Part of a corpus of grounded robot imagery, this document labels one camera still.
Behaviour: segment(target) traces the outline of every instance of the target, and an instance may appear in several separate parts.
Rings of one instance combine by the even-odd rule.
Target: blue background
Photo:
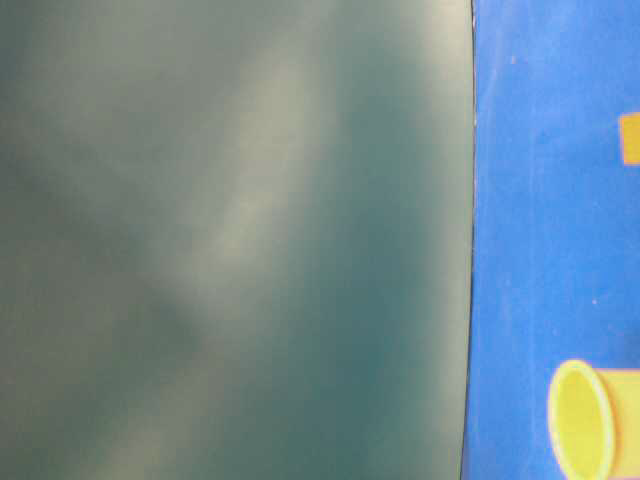
[[[640,3],[475,4],[476,209],[463,478],[563,478],[546,398],[569,358],[640,367]]]

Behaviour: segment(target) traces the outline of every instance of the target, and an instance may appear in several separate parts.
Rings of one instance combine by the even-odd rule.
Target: green panel
[[[469,7],[3,4],[1,478],[457,478]]]

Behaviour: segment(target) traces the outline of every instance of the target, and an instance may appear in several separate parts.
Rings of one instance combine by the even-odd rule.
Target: yellow pipe
[[[569,480],[640,477],[640,370],[569,360],[549,389],[549,433]]]

